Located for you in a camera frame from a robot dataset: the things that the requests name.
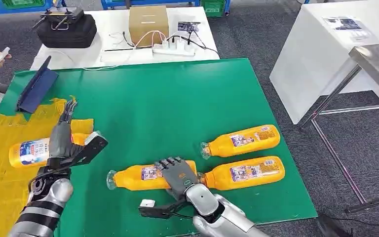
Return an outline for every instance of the yellow cloth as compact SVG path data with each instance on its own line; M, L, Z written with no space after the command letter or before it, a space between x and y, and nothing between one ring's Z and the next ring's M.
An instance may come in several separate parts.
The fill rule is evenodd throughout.
M13 144L49 137L63 112L66 100L54 98L51 105L40 105L30 120L22 114L0 115L0 237L6 236L27 202L27 184L39 167L13 168L9 147ZM72 120L72 133L90 134L93 119Z

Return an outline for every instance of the green table mat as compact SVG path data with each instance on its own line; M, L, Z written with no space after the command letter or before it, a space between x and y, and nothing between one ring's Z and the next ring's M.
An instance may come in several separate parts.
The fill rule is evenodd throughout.
M57 70L47 92L51 98L78 100L75 119L94 118L95 130L108 146L85 166L72 168L74 194L60 223L62 237L175 236L196 232L192 220L141 217L142 199L157 205L174 202L165 190L109 190L109 170L151 164L169 156L194 160L199 172L228 162L278 156L285 178L272 184L217 191L256 223L317 216L284 138L264 151L204 160L201 142L263 124L277 126L248 59L121 66L110 71ZM19 72L0 104L0 113L13 115L19 94L35 72ZM191 214L191 207L183 210Z

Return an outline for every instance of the black case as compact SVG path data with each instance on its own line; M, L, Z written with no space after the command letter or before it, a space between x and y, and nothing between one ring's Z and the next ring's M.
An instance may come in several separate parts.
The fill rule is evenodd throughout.
M44 21L37 30L41 42L48 48L88 48L97 33L95 20L91 15L85 14L76 23L62 24L59 29L53 30L52 23Z

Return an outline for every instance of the robotic arm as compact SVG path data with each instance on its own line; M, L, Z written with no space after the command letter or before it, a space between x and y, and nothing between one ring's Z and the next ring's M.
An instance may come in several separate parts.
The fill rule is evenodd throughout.
M28 183L29 197L9 237L51 237L73 193L71 167L88 164L108 144L98 132L85 146L71 142L71 120L76 102L69 101L54 126L49 141L47 165Z
M207 237L269 237L246 218L245 213L233 203L218 194L212 194L199 183L190 166L180 158L168 158L156 162L177 200L170 206L140 206L142 216L167 219L176 211L192 204L196 214L192 223Z

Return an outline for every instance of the cardboard box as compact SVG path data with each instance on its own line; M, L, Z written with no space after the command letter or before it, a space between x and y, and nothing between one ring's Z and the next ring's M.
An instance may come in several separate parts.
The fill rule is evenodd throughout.
M131 41L137 44L149 31L160 31L169 37L168 15L166 6L135 6L130 8L128 28ZM153 43L162 43L159 33L153 36ZM151 46L152 33L147 34L138 46Z

